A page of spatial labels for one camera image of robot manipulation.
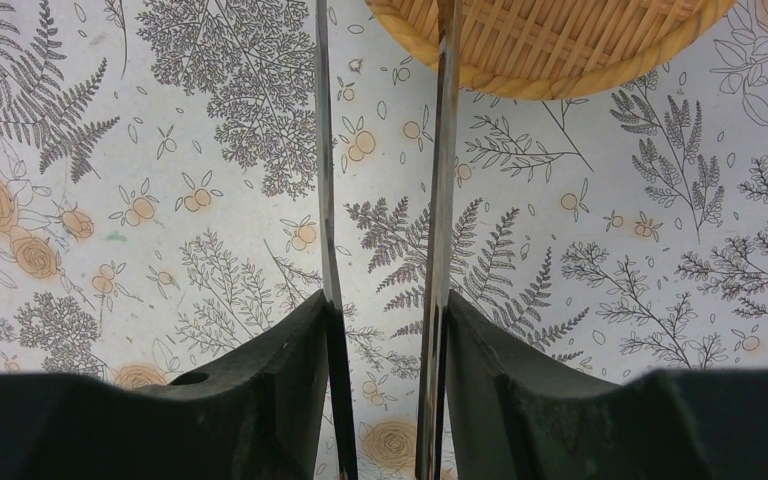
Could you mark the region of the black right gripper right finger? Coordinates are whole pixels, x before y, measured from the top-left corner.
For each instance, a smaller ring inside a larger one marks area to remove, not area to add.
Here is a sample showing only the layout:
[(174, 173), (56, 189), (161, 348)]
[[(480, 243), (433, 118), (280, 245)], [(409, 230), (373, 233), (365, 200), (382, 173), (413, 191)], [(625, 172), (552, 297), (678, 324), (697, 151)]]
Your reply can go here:
[(449, 306), (462, 479), (768, 479), (768, 369), (660, 369), (616, 385)]

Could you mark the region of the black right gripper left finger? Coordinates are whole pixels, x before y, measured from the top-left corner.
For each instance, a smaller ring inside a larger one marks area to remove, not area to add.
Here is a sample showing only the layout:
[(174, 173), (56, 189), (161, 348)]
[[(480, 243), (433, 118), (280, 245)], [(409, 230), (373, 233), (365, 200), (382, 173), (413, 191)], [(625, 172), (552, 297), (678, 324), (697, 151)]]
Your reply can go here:
[(0, 374), (0, 479), (309, 479), (328, 379), (315, 294), (168, 385)]

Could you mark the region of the metal serving tongs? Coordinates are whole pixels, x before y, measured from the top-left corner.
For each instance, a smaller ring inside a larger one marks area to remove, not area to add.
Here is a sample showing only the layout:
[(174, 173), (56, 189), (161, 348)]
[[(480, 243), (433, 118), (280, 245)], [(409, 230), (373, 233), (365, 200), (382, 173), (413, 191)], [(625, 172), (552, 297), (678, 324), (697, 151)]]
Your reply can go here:
[[(447, 365), (448, 300), (452, 257), (453, 193), (457, 107), (459, 98), (459, 37), (461, 4), (438, 4), (438, 68), (434, 162), (429, 239), (422, 320), (422, 351), (417, 419), (415, 472), (418, 479), (441, 475), (441, 448)], [(317, 193), (320, 215), (322, 292), (338, 476), (358, 476), (357, 448), (345, 315), (335, 244), (334, 157), (328, 48), (328, 4), (314, 4), (314, 97), (316, 116)]]

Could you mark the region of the floral patterned table mat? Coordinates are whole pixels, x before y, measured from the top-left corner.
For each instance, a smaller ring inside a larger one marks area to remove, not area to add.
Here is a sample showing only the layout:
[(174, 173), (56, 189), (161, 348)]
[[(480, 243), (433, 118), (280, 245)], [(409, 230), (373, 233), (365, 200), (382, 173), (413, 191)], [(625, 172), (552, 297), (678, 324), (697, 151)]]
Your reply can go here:
[[(164, 384), (322, 285), (309, 1), (0, 1), (0, 372)], [(435, 72), (332, 1), (364, 479), (413, 475)], [(463, 89), (451, 285), (627, 382), (768, 367), (768, 1), (640, 78)]]

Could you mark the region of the woven bamboo plate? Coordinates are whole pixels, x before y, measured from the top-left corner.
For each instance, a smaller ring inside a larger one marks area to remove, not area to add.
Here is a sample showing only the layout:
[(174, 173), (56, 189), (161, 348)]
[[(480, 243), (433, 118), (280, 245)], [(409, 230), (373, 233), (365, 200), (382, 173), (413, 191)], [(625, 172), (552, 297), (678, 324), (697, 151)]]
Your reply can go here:
[(647, 74), (689, 47), (731, 1), (370, 1), (412, 57), (467, 89), (576, 98)]

